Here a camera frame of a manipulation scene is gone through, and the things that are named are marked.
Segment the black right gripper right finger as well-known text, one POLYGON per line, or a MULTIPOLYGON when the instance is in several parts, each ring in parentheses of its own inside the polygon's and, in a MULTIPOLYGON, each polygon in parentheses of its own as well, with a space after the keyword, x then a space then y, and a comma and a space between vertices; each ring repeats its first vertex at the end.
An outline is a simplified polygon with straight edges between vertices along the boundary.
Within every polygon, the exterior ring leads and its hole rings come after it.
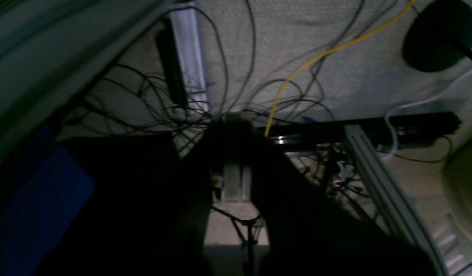
POLYGON ((422 248, 355 218, 249 122, 240 128, 241 156, 252 169, 251 202, 266 222, 271 247, 261 276, 436 274, 422 248))

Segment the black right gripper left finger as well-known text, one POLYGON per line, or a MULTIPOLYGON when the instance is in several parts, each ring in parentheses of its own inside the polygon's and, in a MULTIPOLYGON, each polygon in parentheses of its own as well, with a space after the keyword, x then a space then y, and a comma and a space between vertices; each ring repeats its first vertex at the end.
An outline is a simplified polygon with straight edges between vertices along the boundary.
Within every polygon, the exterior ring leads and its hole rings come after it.
POLYGON ((211 276, 202 253, 208 210, 189 210, 181 160, 167 133, 76 137, 65 149, 94 192, 38 276, 211 276))

